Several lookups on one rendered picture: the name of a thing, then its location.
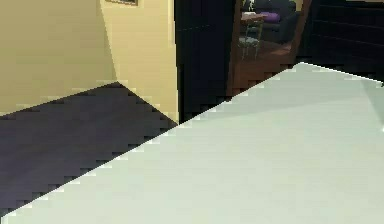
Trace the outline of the pale green table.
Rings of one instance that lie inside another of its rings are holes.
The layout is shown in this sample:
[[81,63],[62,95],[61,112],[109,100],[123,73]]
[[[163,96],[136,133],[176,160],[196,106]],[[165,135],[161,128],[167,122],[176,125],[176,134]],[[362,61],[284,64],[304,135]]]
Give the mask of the pale green table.
[[299,63],[2,224],[384,224],[384,81]]

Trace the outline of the brown side table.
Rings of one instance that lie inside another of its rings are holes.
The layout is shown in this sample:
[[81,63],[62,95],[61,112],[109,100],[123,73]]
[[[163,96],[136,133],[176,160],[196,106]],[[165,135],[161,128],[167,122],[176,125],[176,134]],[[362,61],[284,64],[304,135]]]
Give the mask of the brown side table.
[[244,24],[250,24],[252,22],[263,21],[266,18],[264,14],[258,14],[255,12],[243,12],[241,15],[241,22]]

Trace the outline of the purple cushion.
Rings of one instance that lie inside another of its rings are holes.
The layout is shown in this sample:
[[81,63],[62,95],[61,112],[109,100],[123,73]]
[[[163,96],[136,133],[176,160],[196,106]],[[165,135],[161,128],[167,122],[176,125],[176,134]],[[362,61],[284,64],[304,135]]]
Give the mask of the purple cushion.
[[267,23],[278,23],[281,20],[278,13],[261,12],[261,15],[264,16],[264,21]]

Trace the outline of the dark sofa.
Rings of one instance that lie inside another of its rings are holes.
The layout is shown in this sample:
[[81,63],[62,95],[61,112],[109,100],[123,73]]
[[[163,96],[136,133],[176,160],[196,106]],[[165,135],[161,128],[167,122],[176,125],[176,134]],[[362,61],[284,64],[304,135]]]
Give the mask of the dark sofa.
[[254,11],[278,13],[281,20],[278,23],[264,21],[262,36],[263,41],[284,44],[293,39],[299,13],[296,3],[292,0],[255,0]]

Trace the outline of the framed wall picture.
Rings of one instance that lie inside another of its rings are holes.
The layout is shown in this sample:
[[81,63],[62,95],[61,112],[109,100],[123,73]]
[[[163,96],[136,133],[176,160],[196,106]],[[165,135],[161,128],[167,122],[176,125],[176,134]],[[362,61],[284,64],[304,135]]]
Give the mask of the framed wall picture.
[[106,2],[128,6],[138,6],[138,0],[105,0]]

